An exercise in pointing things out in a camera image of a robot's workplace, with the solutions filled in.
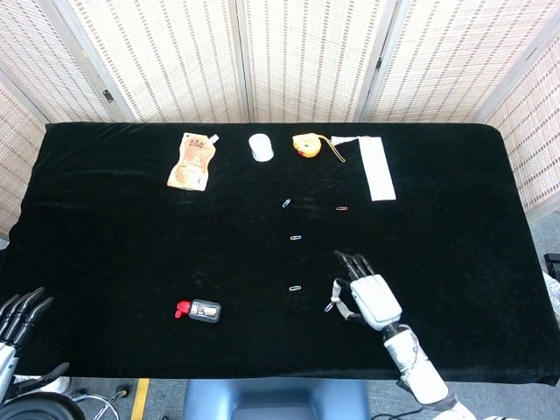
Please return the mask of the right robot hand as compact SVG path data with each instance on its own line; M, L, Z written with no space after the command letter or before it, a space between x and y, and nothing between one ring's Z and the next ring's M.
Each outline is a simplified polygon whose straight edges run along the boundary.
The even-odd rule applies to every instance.
M334 254L349 275L349 280L335 278L332 282L330 306L335 307L345 321L361 321L377 332L398 328L403 309L386 280L361 254ZM358 311L351 311L341 298L346 290L350 293Z

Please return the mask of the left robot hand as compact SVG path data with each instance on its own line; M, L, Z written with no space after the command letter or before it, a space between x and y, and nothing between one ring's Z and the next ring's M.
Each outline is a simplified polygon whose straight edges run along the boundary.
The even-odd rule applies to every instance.
M68 362L63 362L47 374L16 381L15 371L27 337L53 303L52 297L38 303L44 291L39 287L23 296L16 294L1 305L1 403L42 389L62 377L70 367Z

